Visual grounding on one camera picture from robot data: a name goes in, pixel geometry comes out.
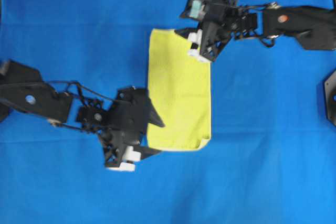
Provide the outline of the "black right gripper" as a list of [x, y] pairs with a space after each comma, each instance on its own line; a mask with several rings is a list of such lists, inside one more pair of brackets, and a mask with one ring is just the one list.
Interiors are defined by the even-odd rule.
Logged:
[[258, 28], [256, 13], [238, 0], [187, 0], [180, 18], [198, 22], [196, 28], [174, 32], [191, 44], [188, 55], [200, 62], [214, 62], [231, 39], [254, 38]]

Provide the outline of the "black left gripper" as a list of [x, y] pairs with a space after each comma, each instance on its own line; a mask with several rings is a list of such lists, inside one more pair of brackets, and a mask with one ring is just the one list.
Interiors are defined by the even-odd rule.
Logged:
[[109, 170], [133, 172], [136, 162], [162, 152], [140, 145], [148, 124], [165, 127], [146, 88], [119, 89], [107, 110], [98, 101], [81, 106], [76, 122], [83, 130], [97, 134], [104, 166]]

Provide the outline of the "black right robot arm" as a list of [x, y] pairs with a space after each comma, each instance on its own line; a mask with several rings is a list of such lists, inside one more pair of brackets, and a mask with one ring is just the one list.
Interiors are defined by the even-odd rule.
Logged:
[[201, 62], [214, 62], [232, 39], [257, 39], [271, 48], [278, 37], [287, 36], [305, 50], [335, 50], [335, 9], [187, 0], [180, 17], [198, 22], [195, 28], [176, 29], [175, 33], [191, 43], [188, 55]]

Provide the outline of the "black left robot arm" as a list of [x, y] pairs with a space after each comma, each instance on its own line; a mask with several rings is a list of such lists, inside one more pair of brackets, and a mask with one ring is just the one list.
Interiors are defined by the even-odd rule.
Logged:
[[47, 120], [53, 127], [95, 134], [104, 166], [133, 172], [135, 164], [161, 153], [142, 145], [150, 124], [164, 127], [146, 88], [117, 90], [115, 98], [99, 94], [77, 81], [44, 81], [39, 70], [8, 60], [1, 64], [1, 120], [12, 110]]

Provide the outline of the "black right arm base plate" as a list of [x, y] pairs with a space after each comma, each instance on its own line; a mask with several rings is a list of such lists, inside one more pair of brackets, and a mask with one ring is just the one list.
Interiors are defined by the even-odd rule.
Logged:
[[317, 110], [322, 122], [335, 129], [335, 69], [317, 85]]

